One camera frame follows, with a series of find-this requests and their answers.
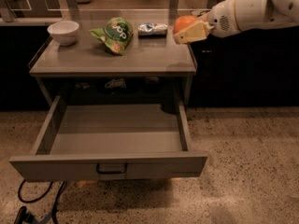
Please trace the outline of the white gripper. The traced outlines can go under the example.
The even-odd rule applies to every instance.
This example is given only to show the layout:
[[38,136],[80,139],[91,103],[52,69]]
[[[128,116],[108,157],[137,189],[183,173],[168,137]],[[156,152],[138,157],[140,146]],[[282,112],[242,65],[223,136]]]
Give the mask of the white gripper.
[[208,14],[198,16],[188,26],[176,22],[174,40],[177,44],[189,44],[216,37],[237,35],[241,32],[264,28],[269,22],[269,0],[225,0],[214,6]]

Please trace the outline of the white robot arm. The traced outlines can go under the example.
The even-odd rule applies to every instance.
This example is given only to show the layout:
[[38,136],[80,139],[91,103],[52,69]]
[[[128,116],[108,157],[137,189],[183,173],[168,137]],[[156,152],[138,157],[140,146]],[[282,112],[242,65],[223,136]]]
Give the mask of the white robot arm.
[[252,29],[281,29],[299,25],[299,0],[225,0],[186,28],[174,32],[177,44],[224,38]]

